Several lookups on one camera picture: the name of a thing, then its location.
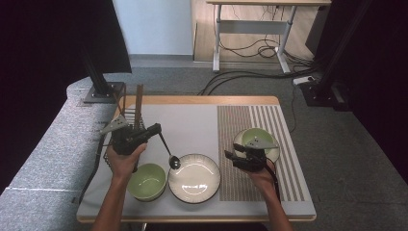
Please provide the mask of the grey carpeted platform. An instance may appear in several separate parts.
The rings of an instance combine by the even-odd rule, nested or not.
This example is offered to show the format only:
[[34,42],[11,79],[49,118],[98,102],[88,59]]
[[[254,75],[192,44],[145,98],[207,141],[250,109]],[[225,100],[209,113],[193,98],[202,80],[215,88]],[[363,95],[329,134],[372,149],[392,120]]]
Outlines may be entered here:
[[111,104],[86,104],[89,78],[66,89],[67,99],[38,145],[0,194],[0,231],[89,231],[77,220],[78,199],[94,170],[99,130]]

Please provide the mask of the black metal stand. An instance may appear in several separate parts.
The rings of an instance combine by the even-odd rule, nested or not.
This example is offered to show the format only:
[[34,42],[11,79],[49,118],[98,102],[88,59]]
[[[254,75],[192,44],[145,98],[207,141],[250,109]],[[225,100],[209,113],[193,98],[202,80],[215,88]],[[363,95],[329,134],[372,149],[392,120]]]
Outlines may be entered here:
[[301,90],[310,107],[347,111],[349,101],[367,66],[363,30],[373,0],[332,0],[318,11],[307,38],[314,43],[316,82]]
[[85,103],[115,104],[120,96],[126,91],[126,85],[123,82],[108,82],[101,71],[99,71],[92,62],[91,56],[84,45],[80,49],[82,62],[92,81]]

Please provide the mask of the large white ribbed plate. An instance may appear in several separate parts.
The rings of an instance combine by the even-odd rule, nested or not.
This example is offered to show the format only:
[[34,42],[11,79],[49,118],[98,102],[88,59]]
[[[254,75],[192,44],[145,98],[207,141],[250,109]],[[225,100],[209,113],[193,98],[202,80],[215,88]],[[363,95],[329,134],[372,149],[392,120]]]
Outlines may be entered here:
[[170,169],[167,175],[173,195],[190,204],[203,203],[212,198],[221,182],[217,164],[202,154],[185,155],[180,162],[181,166]]

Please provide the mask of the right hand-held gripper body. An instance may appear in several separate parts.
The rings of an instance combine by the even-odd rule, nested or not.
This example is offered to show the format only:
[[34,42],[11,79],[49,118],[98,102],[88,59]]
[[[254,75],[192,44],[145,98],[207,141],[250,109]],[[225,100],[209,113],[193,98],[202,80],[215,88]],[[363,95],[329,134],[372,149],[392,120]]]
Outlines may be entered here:
[[266,149],[272,149],[274,145],[267,141],[255,138],[248,144],[243,157],[233,160],[233,166],[246,171],[260,171],[267,166]]

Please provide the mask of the person's right hand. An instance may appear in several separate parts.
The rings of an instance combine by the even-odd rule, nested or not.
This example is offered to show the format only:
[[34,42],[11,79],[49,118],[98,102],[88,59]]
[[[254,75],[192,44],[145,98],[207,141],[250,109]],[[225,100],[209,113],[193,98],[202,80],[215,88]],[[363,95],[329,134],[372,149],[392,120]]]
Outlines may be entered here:
[[248,176],[262,195],[275,192],[273,178],[265,168],[257,172],[249,172]]

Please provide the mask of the brown striped placemat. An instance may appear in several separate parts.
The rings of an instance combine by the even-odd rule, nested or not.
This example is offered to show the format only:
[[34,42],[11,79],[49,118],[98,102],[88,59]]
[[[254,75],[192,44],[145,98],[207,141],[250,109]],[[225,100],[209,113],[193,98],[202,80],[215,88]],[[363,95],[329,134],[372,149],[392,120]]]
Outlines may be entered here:
[[262,197],[247,175],[228,160],[224,151],[233,151],[234,138],[240,131],[262,128],[272,134],[280,145],[280,157],[275,162],[282,201],[310,201],[311,196],[301,170],[293,141],[277,105],[218,106],[217,134],[221,172],[221,201],[260,201]]

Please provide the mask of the green bowl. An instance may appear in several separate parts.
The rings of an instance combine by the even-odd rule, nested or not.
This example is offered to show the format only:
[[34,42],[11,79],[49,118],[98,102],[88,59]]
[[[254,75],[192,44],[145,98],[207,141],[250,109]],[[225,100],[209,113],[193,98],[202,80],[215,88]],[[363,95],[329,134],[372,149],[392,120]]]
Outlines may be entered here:
[[[242,132],[244,130],[240,131],[239,134],[234,138],[234,143],[238,143],[241,144],[241,137],[242,137]],[[268,159],[270,159],[271,161],[273,161],[274,163],[279,159],[280,157],[280,145],[277,141],[277,139],[275,139],[277,142],[277,145],[274,145],[274,147],[272,149],[266,149],[266,156]]]
[[131,176],[127,191],[137,200],[148,202],[161,196],[166,188],[166,173],[156,164],[138,166]]
[[258,140],[267,141],[277,145],[277,142],[272,134],[262,128],[250,128],[242,132],[241,144],[246,145],[250,141],[257,138]]

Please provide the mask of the person's left hand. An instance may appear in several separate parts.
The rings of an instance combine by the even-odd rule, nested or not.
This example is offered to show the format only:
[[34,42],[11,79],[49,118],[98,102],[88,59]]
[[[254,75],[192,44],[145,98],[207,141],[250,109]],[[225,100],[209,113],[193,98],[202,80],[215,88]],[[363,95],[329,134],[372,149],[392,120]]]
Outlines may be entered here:
[[110,145],[107,149],[108,161],[111,165],[114,181],[128,182],[141,153],[146,149],[147,144],[138,146],[130,155],[119,155]]

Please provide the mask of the black curtain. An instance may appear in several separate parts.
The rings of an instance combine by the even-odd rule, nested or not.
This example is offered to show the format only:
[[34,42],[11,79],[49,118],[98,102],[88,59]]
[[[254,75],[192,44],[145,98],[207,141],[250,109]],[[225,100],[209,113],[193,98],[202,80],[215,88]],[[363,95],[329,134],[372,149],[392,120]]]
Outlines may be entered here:
[[89,76],[129,72],[113,0],[0,0],[0,194]]
[[348,106],[408,179],[408,0],[332,0],[318,54],[318,96],[346,86]]

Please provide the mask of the white metal desk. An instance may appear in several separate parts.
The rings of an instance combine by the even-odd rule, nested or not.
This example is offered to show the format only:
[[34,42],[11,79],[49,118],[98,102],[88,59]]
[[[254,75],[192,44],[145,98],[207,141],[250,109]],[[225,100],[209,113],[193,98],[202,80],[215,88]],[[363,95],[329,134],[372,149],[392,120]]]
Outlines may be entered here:
[[[281,37],[278,47],[274,48],[278,62],[284,73],[290,73],[284,50],[293,25],[298,7],[327,7],[331,0],[206,0],[217,8],[215,36],[216,44],[213,53],[213,72],[220,71],[220,35],[221,34],[251,34],[278,35]],[[223,6],[279,6],[290,7],[291,14],[287,21],[255,21],[255,20],[227,20],[221,18]]]

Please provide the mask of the black-handled metal spoon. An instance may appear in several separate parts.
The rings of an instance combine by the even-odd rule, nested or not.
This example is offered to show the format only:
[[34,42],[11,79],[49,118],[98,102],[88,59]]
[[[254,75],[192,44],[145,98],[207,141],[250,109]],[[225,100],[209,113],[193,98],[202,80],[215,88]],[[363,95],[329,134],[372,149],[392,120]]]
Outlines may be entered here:
[[166,151],[167,151],[167,153],[169,155],[168,164],[169,164],[170,168],[171,169],[179,169],[180,166],[181,166],[181,162],[180,162],[179,158],[171,154],[171,152],[170,152],[170,150],[168,148],[168,145],[166,143],[166,140],[165,140],[162,133],[159,134],[159,137],[160,137],[160,139],[161,139],[163,145],[165,146],[165,149],[166,149]]

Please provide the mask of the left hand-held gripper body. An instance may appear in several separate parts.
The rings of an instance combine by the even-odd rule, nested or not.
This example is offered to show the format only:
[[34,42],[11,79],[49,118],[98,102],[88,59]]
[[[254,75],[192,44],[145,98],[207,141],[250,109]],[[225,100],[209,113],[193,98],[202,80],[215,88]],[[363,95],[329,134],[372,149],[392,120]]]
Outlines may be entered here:
[[123,115],[115,117],[101,131],[101,135],[112,134],[112,146],[119,155],[130,155],[148,140],[146,129],[135,129]]

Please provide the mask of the white power strip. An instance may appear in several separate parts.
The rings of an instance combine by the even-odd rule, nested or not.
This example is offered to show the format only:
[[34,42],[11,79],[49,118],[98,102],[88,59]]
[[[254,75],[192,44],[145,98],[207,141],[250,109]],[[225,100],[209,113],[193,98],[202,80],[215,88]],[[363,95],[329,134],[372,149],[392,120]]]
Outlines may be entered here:
[[293,79],[293,84],[294,85],[300,85],[300,84],[305,84],[305,83],[311,83],[314,82],[316,79],[313,76],[305,76],[305,77],[299,77]]

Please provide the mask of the black wire cutlery basket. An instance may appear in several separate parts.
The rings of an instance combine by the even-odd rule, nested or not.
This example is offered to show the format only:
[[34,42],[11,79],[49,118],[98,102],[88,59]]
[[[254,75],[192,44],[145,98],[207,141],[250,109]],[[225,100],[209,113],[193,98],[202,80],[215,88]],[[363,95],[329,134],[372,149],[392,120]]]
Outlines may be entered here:
[[[126,120],[128,121],[128,123],[129,124],[131,124],[134,128],[135,128],[135,125],[134,125],[134,119],[135,119],[135,108],[126,108],[126,110],[125,110],[125,118],[126,118]],[[141,118],[141,120],[140,120],[140,128],[139,129],[146,129],[145,128],[145,126],[144,126],[144,123],[143,123],[143,120],[142,120],[142,118]],[[111,138],[110,138],[110,141],[107,143],[107,145],[112,145],[112,134],[111,133],[108,133],[110,136],[111,136]]]

